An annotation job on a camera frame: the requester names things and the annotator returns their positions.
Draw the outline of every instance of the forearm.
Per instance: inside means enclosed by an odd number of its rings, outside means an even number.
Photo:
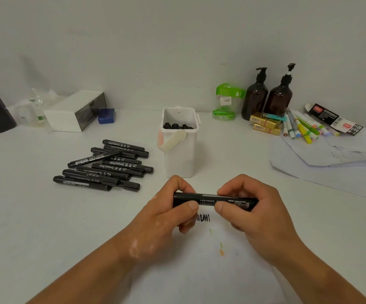
[[[102,303],[135,265],[116,235],[85,257],[28,304]]]
[[[366,297],[305,245],[277,266],[304,304],[366,304]]]

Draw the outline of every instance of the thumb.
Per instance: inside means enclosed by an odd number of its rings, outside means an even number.
[[[176,227],[195,215],[197,210],[196,201],[186,201],[165,213],[166,221],[168,224],[170,223],[171,227]]]
[[[221,215],[228,222],[238,226],[243,231],[250,231],[253,222],[253,213],[241,209],[237,205],[219,201],[214,205],[216,213]]]

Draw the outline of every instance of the red label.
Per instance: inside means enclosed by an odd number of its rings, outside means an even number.
[[[317,111],[318,113],[321,113],[323,111],[319,106],[314,106],[313,110]]]

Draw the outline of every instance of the hand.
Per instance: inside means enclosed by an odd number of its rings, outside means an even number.
[[[276,188],[242,174],[224,184],[217,194],[259,199],[251,212],[224,201],[214,208],[234,228],[243,231],[253,248],[271,265],[286,262],[293,252],[304,247]]]
[[[172,176],[135,219],[117,235],[121,239],[117,239],[116,243],[123,243],[130,257],[139,261],[148,260],[170,242],[176,226],[179,226],[181,233],[187,233],[194,226],[198,204],[188,201],[172,208],[173,194],[177,190],[196,193],[181,177]]]

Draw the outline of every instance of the white storage box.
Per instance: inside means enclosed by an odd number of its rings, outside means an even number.
[[[180,126],[186,124],[193,129],[164,129],[165,123],[179,124]],[[163,134],[162,144],[166,147],[160,146],[159,149],[164,152],[166,177],[173,175],[192,177],[194,175],[194,159],[199,130],[200,120],[194,109],[163,109],[160,133]]]
[[[102,91],[78,91],[44,113],[53,130],[82,132],[106,107]]]

